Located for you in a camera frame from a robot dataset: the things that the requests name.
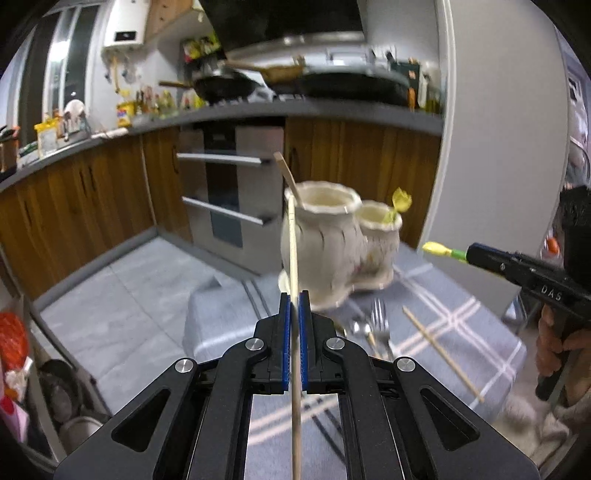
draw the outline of yellow flower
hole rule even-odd
[[[406,212],[413,204],[413,198],[400,187],[392,195],[392,205],[399,213]]]

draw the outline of wooden cabinet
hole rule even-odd
[[[146,22],[146,41],[158,35],[178,17],[189,12],[192,7],[192,0],[152,0]]]
[[[144,158],[154,216],[159,227],[193,243],[177,159],[178,129],[143,135]]]
[[[296,181],[326,180],[362,199],[391,205],[401,187],[413,196],[401,239],[416,247],[427,216],[441,138],[396,127],[318,118],[287,118],[285,157]]]
[[[102,239],[111,249],[153,225],[141,144],[138,137],[125,137],[89,154],[85,178]]]
[[[0,193],[0,241],[32,299],[150,226],[137,138],[58,161]]]

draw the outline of range hood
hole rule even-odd
[[[201,0],[229,57],[310,43],[365,40],[367,0]]]

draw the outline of oven door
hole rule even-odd
[[[178,161],[194,244],[253,273],[281,269],[281,127],[219,124],[180,134]]]

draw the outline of human hand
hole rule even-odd
[[[552,330],[553,326],[554,313],[549,306],[544,305],[538,324],[540,335],[536,341],[538,351],[535,356],[535,364],[538,372],[545,377],[560,370],[561,364],[557,353],[565,350],[591,349],[591,330],[577,330],[569,335],[563,343]]]
[[[552,330],[553,325],[554,314],[552,309],[545,305],[538,324],[540,335],[536,341],[535,364],[540,375],[549,377],[560,370],[561,363],[557,353],[566,350],[582,350],[565,385],[568,404],[573,405],[591,387],[591,330],[577,330],[561,342]]]

